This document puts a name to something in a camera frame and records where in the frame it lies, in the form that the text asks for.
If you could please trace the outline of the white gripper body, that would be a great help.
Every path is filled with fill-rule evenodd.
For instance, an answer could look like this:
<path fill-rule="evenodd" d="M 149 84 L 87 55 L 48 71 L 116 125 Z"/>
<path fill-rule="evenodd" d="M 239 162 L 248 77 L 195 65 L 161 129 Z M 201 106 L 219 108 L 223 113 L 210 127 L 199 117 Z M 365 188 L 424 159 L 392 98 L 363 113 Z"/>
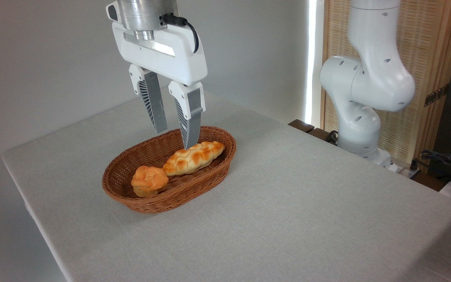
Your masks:
<path fill-rule="evenodd" d="M 193 32 L 187 27 L 168 25 L 155 30 L 153 40 L 138 40 L 118 22 L 112 23 L 114 38 L 127 62 L 180 82 L 194 85 L 208 74 L 202 46 L 196 53 Z"/>

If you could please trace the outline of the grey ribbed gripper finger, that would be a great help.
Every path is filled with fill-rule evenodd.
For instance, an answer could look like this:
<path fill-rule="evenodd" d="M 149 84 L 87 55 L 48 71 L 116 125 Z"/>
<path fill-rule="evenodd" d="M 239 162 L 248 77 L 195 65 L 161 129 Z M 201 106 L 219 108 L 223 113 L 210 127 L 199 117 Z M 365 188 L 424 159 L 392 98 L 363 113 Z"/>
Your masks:
<path fill-rule="evenodd" d="M 186 86 L 171 81 L 169 91 L 177 106 L 183 146 L 188 149 L 198 143 L 201 116 L 206 110 L 203 86 L 201 83 Z"/>
<path fill-rule="evenodd" d="M 140 95 L 157 134 L 168 129 L 158 75 L 137 65 L 130 65 L 130 78 L 136 95 Z"/>

